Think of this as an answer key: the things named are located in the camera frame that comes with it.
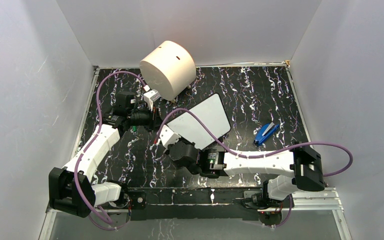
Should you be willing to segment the black framed whiteboard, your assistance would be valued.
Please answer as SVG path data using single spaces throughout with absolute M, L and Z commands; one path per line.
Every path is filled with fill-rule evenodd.
M 214 93 L 193 106 L 188 112 L 167 123 L 167 126 L 195 148 L 203 150 L 232 129 L 221 96 Z

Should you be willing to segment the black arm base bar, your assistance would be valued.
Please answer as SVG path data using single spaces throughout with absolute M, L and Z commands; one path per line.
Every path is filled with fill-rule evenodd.
M 131 220 L 242 219 L 258 221 L 286 205 L 263 198 L 259 187 L 127 188 L 110 214 L 130 213 Z

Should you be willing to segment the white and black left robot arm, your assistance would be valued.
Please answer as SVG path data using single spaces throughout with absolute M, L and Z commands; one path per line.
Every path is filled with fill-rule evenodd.
M 154 106 L 160 94 L 150 90 L 143 97 L 137 101 L 133 92 L 117 93 L 115 103 L 102 111 L 102 125 L 95 128 L 82 149 L 62 168 L 50 171 L 48 187 L 52 209 L 85 218 L 93 207 L 112 203 L 124 208 L 130 203 L 125 183 L 109 180 L 93 185 L 91 181 L 101 161 L 131 127 L 143 126 L 148 132 L 160 128 L 160 111 Z

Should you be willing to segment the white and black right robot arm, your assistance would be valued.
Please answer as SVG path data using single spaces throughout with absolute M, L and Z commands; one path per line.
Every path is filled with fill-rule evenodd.
M 245 194 L 242 205 L 251 209 L 277 208 L 291 194 L 301 190 L 325 189 L 321 155 L 309 145 L 286 151 L 231 153 L 221 147 L 199 150 L 187 141 L 168 145 L 168 156 L 176 168 L 209 179 L 240 174 L 276 175 L 266 180 L 260 193 Z

